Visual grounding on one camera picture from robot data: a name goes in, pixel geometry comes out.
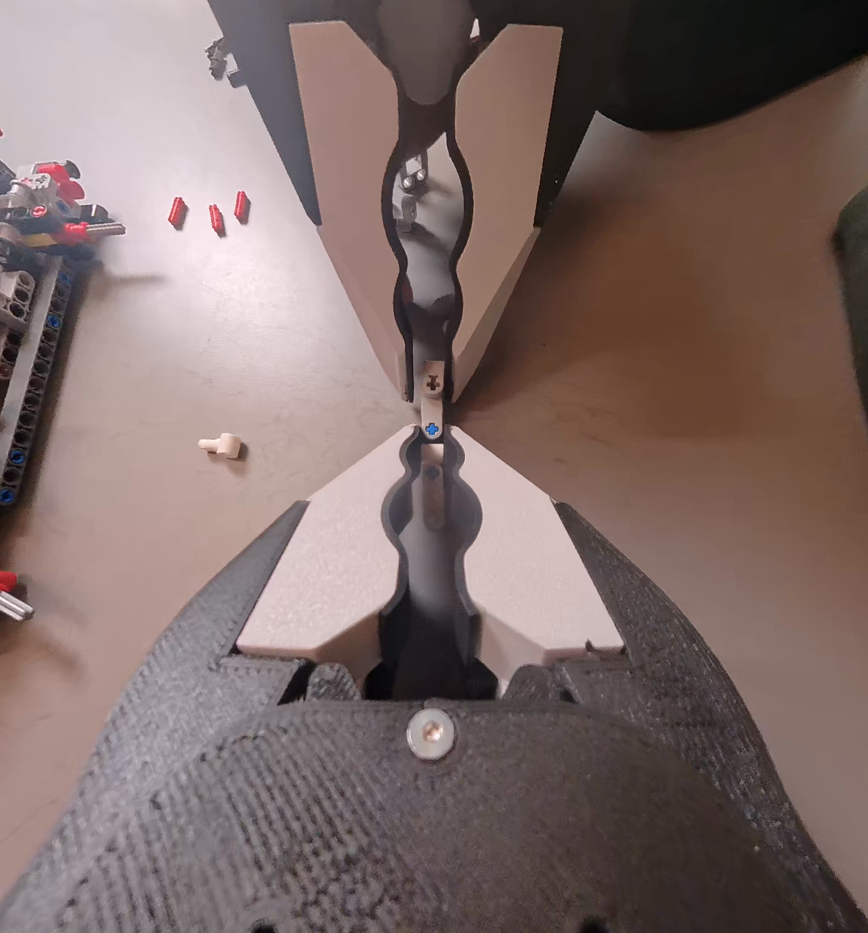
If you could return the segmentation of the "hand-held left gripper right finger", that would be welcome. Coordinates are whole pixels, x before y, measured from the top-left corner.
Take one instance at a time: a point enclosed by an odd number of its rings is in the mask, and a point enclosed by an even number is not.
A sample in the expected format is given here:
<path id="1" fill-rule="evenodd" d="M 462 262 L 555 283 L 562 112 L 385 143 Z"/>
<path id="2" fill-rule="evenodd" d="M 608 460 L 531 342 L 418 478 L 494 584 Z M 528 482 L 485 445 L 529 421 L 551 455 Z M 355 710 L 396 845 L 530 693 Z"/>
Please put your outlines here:
<path id="1" fill-rule="evenodd" d="M 471 648 L 499 685 L 525 666 L 621 654 L 624 639 L 552 498 L 455 426 L 444 466 Z"/>

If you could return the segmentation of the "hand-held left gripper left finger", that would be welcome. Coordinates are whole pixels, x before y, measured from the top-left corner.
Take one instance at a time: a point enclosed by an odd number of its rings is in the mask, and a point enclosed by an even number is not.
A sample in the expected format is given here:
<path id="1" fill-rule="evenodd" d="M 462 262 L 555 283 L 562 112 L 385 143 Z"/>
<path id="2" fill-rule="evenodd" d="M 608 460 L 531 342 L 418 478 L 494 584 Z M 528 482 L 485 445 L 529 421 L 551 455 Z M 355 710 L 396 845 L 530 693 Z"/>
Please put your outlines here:
<path id="1" fill-rule="evenodd" d="M 381 661 L 379 619 L 399 574 L 382 506 L 414 434 L 401 428 L 311 496 L 238 636 L 241 655 L 337 663 L 356 681 Z"/>

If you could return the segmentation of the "cluster of black lego pins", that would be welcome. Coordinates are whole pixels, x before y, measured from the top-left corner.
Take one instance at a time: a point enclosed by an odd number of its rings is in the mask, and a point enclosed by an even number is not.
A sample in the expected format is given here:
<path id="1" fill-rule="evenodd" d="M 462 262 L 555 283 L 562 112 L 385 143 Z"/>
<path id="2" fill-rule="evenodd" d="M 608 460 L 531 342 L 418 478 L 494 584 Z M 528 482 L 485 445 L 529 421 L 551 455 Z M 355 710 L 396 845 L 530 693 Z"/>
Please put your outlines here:
<path id="1" fill-rule="evenodd" d="M 230 87 L 244 87 L 241 70 L 235 64 L 226 38 L 221 36 L 205 49 L 208 71 L 216 81 L 226 79 Z"/>

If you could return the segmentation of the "grey liftarm chain blue pins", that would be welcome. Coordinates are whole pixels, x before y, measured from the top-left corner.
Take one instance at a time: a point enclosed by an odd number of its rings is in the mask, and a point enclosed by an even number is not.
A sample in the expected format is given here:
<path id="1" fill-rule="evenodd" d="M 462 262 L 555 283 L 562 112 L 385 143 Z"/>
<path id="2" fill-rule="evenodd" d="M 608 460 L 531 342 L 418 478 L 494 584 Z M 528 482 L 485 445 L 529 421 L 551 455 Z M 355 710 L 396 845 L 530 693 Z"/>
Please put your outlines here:
<path id="1" fill-rule="evenodd" d="M 425 527 L 432 532 L 444 528 L 446 495 L 444 480 L 443 405 L 440 397 L 424 397 L 421 402 L 421 506 Z"/>

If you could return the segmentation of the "partly built lego car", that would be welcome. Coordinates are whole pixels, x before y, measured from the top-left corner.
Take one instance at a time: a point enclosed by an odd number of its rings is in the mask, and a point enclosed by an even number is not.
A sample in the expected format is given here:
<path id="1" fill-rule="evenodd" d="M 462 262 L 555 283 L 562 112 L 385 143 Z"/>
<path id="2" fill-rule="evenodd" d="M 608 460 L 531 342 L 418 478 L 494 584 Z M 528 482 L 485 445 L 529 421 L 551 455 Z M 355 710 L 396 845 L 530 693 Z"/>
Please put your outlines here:
<path id="1" fill-rule="evenodd" d="M 0 509 L 20 501 L 78 279 L 104 240 L 125 234 L 86 201 L 73 161 L 13 170 L 0 158 Z M 14 622 L 34 614 L 19 588 L 0 569 L 0 616 Z"/>

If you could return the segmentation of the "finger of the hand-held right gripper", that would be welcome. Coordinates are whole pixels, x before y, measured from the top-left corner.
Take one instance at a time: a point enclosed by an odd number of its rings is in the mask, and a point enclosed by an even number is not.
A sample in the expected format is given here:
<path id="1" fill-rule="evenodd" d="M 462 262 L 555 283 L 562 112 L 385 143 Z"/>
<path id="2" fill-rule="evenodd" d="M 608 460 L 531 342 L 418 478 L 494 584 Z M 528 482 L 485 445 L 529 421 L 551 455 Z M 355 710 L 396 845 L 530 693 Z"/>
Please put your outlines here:
<path id="1" fill-rule="evenodd" d="M 341 20 L 289 27 L 318 199 L 318 233 L 374 355 L 403 399 L 407 349 L 394 299 L 385 172 L 398 138 L 391 72 Z"/>
<path id="2" fill-rule="evenodd" d="M 462 317 L 453 401 L 471 380 L 538 236 L 534 216 L 563 30 L 510 24 L 459 80 L 455 138 L 472 220 L 457 264 Z"/>

